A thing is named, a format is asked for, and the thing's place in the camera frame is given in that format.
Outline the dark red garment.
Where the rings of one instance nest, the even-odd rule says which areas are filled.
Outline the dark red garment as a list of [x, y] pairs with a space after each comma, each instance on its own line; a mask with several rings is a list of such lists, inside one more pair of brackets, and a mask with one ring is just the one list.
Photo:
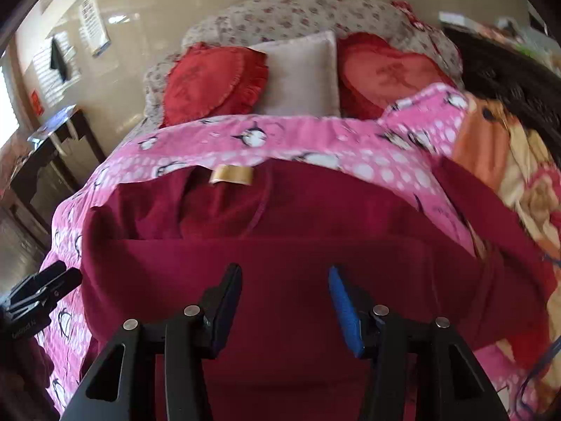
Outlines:
[[358, 416], [368, 368], [338, 327], [333, 266], [405, 318], [448, 318], [473, 349], [506, 339], [530, 366], [549, 344], [553, 267], [487, 185], [446, 158], [432, 171], [484, 256], [434, 225], [426, 201], [304, 162], [267, 160], [250, 185], [212, 185], [200, 166], [119, 185], [83, 225], [86, 362], [127, 319], [171, 318], [237, 263], [233, 327], [204, 367], [219, 420]]

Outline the dark wooden side table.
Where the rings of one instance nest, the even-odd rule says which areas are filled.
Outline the dark wooden side table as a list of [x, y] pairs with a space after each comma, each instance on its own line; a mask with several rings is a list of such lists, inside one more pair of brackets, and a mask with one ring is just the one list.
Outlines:
[[12, 194], [13, 200], [12, 204], [8, 206], [8, 214], [11, 215], [16, 225], [44, 252], [47, 251], [47, 247], [22, 222], [18, 212], [25, 210], [31, 215], [34, 224], [43, 233], [50, 236], [50, 225], [47, 224], [31, 202], [37, 193], [40, 171], [51, 163], [71, 191], [77, 192], [80, 189], [78, 181], [63, 161], [64, 155], [62, 154], [61, 145], [68, 139], [76, 141], [85, 139], [97, 162], [103, 163], [106, 160], [107, 156], [94, 135], [84, 110], [76, 105], [71, 105], [57, 112], [48, 122], [45, 122], [28, 136], [31, 152], [15, 168], [9, 182], [8, 192]]

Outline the pink penguin blanket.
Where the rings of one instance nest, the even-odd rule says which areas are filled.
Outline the pink penguin blanket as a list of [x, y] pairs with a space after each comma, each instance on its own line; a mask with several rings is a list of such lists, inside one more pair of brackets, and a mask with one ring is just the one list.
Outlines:
[[85, 215], [117, 185], [148, 181], [191, 165], [256, 165], [269, 158], [307, 162], [370, 181], [417, 199], [448, 236], [467, 245], [470, 236], [421, 150], [451, 155], [461, 127], [475, 109], [474, 97], [433, 84], [401, 100], [376, 121], [337, 117], [219, 116], [169, 129], [134, 132], [85, 185], [55, 210], [48, 262], [81, 260]]

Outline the orange red cartoon blanket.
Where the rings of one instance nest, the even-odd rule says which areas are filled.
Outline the orange red cartoon blanket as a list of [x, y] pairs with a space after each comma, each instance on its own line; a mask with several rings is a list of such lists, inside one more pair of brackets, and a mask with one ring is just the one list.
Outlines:
[[488, 185], [544, 253], [555, 286], [549, 297], [549, 338], [560, 339], [560, 170], [533, 129], [498, 101], [468, 93], [452, 159]]

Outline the left red heart cushion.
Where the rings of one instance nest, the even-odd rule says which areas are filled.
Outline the left red heart cushion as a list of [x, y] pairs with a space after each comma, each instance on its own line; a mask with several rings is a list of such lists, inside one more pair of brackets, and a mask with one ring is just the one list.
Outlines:
[[269, 77], [267, 55], [246, 47], [187, 50], [167, 75], [163, 127], [253, 110]]

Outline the red heart cushion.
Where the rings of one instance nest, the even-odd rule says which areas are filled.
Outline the red heart cushion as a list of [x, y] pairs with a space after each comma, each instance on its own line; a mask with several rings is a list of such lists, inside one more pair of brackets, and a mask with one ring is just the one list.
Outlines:
[[267, 55], [246, 47], [187, 50], [167, 75], [163, 127], [253, 110], [269, 77]]
[[347, 117], [375, 120], [387, 107], [431, 84], [455, 86], [430, 57], [400, 51], [371, 33], [339, 39], [337, 55], [340, 109]]

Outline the right red heart cushion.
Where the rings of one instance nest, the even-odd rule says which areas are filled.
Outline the right red heart cushion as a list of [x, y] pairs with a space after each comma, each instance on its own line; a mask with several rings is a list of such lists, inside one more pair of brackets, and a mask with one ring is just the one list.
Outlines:
[[340, 109], [347, 117], [375, 120], [387, 107], [431, 84], [455, 86], [430, 57], [400, 51], [371, 33], [339, 39], [337, 55]]

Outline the dark headboard shelf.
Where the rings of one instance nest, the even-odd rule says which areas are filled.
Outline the dark headboard shelf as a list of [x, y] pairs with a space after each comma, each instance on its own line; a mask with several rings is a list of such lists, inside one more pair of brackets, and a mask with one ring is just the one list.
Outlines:
[[529, 56], [464, 28], [446, 25], [443, 32], [459, 50], [467, 90], [503, 103], [560, 162], [560, 78]]

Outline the beige square pillow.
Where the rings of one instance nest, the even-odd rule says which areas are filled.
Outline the beige square pillow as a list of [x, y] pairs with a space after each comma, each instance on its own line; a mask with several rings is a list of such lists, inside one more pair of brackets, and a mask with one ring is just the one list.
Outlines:
[[338, 117], [337, 39], [326, 31], [254, 45], [266, 55], [267, 84], [253, 108], [259, 115]]

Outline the floral bed cover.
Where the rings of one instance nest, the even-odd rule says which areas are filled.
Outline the floral bed cover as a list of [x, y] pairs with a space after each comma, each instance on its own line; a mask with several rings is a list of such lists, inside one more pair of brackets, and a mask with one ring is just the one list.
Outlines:
[[200, 42], [250, 47], [325, 31], [338, 37], [354, 32], [378, 35], [401, 51], [430, 57], [455, 85], [463, 84], [457, 46], [400, 0], [245, 0], [188, 28], [181, 50]]

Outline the white wall poster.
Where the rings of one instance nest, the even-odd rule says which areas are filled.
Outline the white wall poster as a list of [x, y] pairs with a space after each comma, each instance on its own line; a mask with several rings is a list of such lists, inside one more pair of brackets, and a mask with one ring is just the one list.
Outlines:
[[84, 0], [79, 6], [79, 15], [90, 53], [98, 57], [110, 45], [110, 39], [97, 0]]

